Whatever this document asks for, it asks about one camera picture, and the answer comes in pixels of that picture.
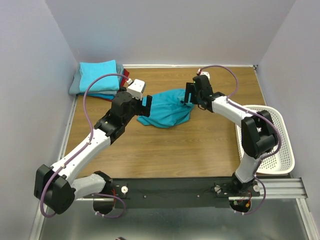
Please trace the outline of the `teal t-shirt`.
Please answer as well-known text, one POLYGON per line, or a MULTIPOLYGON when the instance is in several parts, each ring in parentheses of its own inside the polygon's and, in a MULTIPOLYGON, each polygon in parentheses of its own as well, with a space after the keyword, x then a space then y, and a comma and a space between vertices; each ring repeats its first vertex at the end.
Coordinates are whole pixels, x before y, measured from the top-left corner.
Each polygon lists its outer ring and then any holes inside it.
POLYGON ((152 96, 150 115, 139 116, 137 121, 144 126, 171 128, 190 119, 194 104, 185 103, 185 90, 181 88, 163 91, 152 96))

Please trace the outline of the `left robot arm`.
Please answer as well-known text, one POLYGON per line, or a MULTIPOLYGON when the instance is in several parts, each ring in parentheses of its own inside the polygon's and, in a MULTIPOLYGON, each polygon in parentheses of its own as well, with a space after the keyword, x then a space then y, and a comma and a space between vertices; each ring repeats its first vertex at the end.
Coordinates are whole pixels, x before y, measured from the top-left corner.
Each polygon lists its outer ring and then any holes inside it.
POLYGON ((41 165, 35 174, 34 196, 40 200, 40 211, 48 218, 44 206, 54 214, 64 213, 74 200, 97 194, 104 198, 110 194, 111 179, 102 172, 76 179, 79 172, 102 150, 112 145, 124 132, 134 116, 150 116, 152 96, 143 105, 144 83, 133 83, 118 92, 110 110, 90 125, 90 134, 68 155, 47 166, 41 165))

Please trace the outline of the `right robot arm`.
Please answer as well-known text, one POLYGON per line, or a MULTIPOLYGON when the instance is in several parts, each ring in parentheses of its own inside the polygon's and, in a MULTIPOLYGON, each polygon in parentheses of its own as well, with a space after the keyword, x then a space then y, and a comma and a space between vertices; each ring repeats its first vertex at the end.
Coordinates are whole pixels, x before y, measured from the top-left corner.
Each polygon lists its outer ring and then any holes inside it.
POLYGON ((226 186, 234 195, 243 195, 253 185, 263 159, 275 153, 275 146, 281 146, 281 137, 272 122, 271 114, 266 110, 252 111, 221 92, 213 92, 206 75, 197 75, 192 82, 186 83, 184 102, 219 114, 240 127, 244 154, 226 186))

